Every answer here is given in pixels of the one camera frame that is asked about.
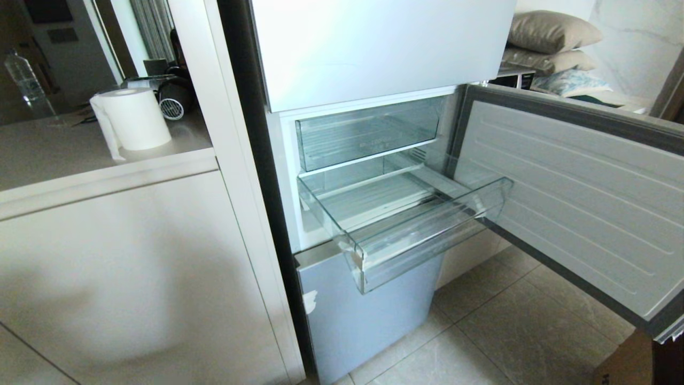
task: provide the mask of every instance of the pillow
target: pillow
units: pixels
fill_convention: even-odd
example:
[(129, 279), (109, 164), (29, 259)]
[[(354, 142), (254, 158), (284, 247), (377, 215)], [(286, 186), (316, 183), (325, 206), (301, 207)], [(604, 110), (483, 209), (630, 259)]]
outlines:
[(586, 71), (568, 69), (551, 76), (535, 76), (530, 87), (533, 91), (573, 97), (590, 92), (612, 91), (608, 83)]
[(570, 51), (602, 38), (601, 31), (589, 22), (552, 11), (516, 14), (508, 33), (511, 44), (543, 53)]
[(577, 50), (547, 55), (524, 48), (507, 47), (503, 51), (503, 61), (536, 69), (539, 75), (551, 75), (566, 69), (589, 71), (596, 68), (594, 60), (589, 55)]

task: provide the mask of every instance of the open freezer door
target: open freezer door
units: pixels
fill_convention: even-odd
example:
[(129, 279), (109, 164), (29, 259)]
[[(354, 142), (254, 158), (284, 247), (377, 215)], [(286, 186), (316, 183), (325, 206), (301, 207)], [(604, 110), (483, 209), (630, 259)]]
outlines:
[(684, 327), (684, 127), (467, 86), (456, 179), (513, 187), (494, 230), (657, 340)]

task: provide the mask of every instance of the marble wall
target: marble wall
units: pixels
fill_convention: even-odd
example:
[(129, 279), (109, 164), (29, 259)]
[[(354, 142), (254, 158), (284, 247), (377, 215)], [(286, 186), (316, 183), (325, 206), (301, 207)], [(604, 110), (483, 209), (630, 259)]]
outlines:
[(596, 0), (589, 22), (604, 36), (582, 48), (597, 61), (593, 73), (652, 103), (684, 47), (684, 1)]

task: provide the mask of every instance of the kitchen counter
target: kitchen counter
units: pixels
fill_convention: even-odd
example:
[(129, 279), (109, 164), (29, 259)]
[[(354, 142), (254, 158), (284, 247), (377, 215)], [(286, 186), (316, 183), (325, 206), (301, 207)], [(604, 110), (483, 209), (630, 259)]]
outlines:
[(49, 119), (0, 127), (0, 220), (145, 184), (218, 169), (200, 111), (166, 121), (171, 142), (111, 158), (98, 123)]

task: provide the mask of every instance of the paper towel roll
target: paper towel roll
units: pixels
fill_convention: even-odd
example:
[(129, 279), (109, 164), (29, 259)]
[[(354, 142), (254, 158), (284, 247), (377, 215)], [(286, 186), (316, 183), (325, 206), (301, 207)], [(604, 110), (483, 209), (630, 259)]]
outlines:
[(125, 160), (119, 147), (145, 150), (171, 140), (169, 129), (151, 88), (127, 88), (95, 95), (90, 99), (111, 157)]

